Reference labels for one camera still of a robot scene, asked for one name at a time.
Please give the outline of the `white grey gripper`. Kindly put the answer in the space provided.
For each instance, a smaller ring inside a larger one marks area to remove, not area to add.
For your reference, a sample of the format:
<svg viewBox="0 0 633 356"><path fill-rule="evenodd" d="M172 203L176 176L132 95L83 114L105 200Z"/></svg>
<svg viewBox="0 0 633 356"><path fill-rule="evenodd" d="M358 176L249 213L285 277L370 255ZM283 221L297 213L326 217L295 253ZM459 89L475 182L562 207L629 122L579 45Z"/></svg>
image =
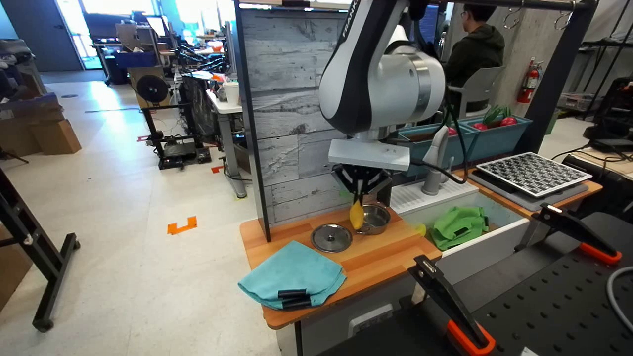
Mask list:
<svg viewBox="0 0 633 356"><path fill-rule="evenodd" d="M407 172L411 166L411 152L407 146L386 144L368 138L332 138L328 146L328 162L336 178L354 202L362 203L362 192L370 192L386 182L393 172ZM378 202L389 205L391 188L378 192Z"/></svg>

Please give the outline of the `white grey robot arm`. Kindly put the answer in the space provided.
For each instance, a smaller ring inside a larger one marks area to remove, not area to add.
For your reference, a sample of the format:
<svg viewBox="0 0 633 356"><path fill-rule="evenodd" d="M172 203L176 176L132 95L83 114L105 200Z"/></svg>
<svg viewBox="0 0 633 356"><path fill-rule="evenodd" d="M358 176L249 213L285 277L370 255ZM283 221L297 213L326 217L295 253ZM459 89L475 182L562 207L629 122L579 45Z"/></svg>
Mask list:
<svg viewBox="0 0 633 356"><path fill-rule="evenodd" d="M407 4L352 0L318 83L320 114L342 132L328 162L356 202L411 168L411 148L384 142L380 130L427 120L445 99L443 65L391 39Z"/></svg>

